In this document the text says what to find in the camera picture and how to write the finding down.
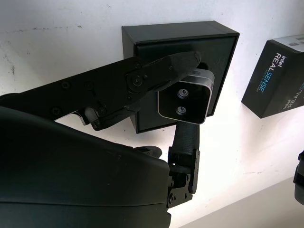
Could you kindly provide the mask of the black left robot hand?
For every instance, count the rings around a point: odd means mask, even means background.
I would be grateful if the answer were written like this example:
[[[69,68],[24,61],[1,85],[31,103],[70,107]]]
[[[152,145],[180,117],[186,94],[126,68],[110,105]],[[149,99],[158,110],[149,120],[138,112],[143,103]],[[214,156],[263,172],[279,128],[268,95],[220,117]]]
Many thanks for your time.
[[[296,167],[294,175],[294,197],[302,205],[304,205],[304,151],[298,156],[299,164]]]

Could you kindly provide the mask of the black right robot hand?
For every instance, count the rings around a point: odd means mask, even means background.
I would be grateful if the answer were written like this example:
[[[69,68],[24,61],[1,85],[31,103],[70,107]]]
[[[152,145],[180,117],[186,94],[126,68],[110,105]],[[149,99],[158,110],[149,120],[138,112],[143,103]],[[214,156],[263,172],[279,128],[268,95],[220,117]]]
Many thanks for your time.
[[[154,146],[133,148],[77,131],[96,131],[140,109],[148,93],[184,79],[198,52],[147,65],[131,57],[0,98],[0,225],[3,228],[167,228],[169,208],[192,199],[200,127],[176,126],[167,161]]]

